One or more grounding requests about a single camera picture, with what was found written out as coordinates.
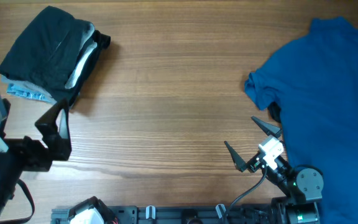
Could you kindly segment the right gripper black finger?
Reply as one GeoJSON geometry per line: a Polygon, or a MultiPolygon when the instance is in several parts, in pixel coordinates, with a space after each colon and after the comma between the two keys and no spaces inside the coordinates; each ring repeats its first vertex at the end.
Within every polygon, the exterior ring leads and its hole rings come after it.
{"type": "Polygon", "coordinates": [[[252,116],[251,120],[267,135],[267,136],[273,136],[275,138],[279,138],[282,135],[282,129],[278,126],[272,125],[270,123],[267,123],[265,121],[262,121],[261,119],[252,116]]]}
{"type": "Polygon", "coordinates": [[[243,160],[243,158],[236,152],[236,150],[227,141],[225,141],[224,144],[231,155],[236,170],[240,172],[244,172],[247,169],[246,161],[243,160]]]}

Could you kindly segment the dark green shorts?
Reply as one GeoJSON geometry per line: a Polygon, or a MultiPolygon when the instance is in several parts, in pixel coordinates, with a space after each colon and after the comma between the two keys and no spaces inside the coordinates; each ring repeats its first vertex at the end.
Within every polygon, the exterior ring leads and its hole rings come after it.
{"type": "Polygon", "coordinates": [[[92,22],[48,6],[15,40],[0,64],[0,74],[11,80],[64,78],[65,87],[80,94],[110,43],[110,36],[96,30],[92,22]]]}

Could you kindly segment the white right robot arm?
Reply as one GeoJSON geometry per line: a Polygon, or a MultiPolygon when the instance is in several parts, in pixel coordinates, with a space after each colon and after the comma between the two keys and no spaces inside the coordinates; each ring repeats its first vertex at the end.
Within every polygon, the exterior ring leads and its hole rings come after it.
{"type": "Polygon", "coordinates": [[[284,141],[279,137],[282,129],[252,116],[252,121],[267,135],[258,145],[258,151],[248,161],[225,141],[236,170],[255,173],[262,171],[260,180],[234,199],[228,208],[217,207],[222,223],[229,222],[229,214],[235,205],[257,189],[265,180],[278,187],[283,197],[273,198],[266,217],[270,223],[320,223],[317,203],[323,199],[323,172],[310,165],[292,167],[283,157],[284,141]]]}

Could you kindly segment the folded light blue jeans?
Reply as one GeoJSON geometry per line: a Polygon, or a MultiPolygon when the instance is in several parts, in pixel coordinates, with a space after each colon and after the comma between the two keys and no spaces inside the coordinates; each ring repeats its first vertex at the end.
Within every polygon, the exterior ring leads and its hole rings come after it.
{"type": "Polygon", "coordinates": [[[42,93],[36,90],[29,90],[13,83],[8,84],[6,93],[28,100],[43,101],[51,104],[56,103],[56,101],[51,96],[48,96],[46,93],[42,93]]]}

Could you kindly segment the blue polo shirt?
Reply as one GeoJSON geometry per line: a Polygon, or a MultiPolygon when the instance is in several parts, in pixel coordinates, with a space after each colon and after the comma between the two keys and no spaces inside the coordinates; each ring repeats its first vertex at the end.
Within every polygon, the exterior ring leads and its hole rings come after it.
{"type": "Polygon", "coordinates": [[[358,223],[358,29],[343,17],[313,19],[244,88],[258,109],[280,108],[289,163],[323,172],[321,221],[358,223]]]}

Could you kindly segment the folded grey shorts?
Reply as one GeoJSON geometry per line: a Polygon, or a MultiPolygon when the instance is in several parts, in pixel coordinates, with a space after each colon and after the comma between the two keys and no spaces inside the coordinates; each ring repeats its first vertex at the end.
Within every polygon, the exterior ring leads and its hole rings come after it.
{"type": "Polygon", "coordinates": [[[72,108],[76,102],[79,93],[74,88],[67,89],[65,83],[67,80],[64,78],[57,78],[53,76],[44,76],[43,78],[30,78],[28,80],[11,80],[5,77],[1,77],[1,81],[7,85],[10,83],[20,85],[29,90],[36,90],[42,93],[46,93],[51,96],[56,102],[67,99],[69,107],[72,108]]]}

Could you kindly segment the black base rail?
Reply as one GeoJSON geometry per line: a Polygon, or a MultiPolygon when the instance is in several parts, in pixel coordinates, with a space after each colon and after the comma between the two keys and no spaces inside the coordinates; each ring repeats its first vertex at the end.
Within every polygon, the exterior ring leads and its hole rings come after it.
{"type": "Polygon", "coordinates": [[[201,207],[110,206],[95,208],[77,205],[52,210],[52,223],[121,223],[121,224],[188,224],[188,223],[270,223],[264,204],[234,207],[224,216],[224,205],[201,207]]]}

